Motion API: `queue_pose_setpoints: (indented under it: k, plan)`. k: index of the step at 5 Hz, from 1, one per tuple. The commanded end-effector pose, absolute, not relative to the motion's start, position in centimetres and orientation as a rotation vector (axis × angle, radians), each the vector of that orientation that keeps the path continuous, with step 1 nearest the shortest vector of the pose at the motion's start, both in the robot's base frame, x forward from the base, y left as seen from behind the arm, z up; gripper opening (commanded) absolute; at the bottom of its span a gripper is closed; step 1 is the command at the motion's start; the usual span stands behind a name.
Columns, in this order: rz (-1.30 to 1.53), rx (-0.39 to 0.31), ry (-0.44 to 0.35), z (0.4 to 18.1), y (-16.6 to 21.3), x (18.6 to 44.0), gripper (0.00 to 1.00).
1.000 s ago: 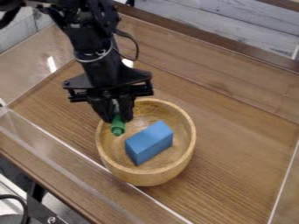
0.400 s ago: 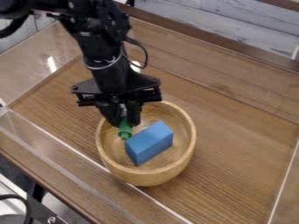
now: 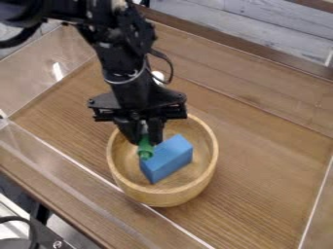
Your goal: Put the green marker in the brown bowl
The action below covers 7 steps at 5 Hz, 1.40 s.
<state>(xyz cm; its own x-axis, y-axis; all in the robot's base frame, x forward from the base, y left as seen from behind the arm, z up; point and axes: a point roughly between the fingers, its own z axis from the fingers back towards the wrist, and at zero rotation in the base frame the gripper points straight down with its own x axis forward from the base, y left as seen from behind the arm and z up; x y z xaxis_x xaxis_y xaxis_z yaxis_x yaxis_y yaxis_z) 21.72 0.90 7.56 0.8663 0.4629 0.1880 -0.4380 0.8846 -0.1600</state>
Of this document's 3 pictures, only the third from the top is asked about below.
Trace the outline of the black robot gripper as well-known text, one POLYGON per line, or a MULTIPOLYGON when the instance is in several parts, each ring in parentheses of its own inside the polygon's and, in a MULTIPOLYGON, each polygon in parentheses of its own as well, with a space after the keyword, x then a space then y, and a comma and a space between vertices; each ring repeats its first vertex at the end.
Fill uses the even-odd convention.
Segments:
POLYGON ((113 122, 127 141, 137 145, 142 139, 142 124, 147 120, 153 145, 163 142, 166 120, 186 119, 186 94, 159 86, 145 74, 125 84, 111 84, 111 91, 93 97, 87 107, 97 122, 113 122))

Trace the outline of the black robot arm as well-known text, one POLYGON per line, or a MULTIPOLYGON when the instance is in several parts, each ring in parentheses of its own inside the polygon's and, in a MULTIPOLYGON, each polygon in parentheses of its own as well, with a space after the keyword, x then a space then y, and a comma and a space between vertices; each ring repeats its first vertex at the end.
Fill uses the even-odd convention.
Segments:
POLYGON ((133 0, 0 0, 0 23, 22 30, 0 49, 22 44, 51 19, 74 26, 101 61, 111 91, 87 101, 94 119, 114 123, 131 144, 159 144, 166 122, 188 117, 188 97, 153 73, 149 57, 167 57, 154 49, 154 24, 133 0))

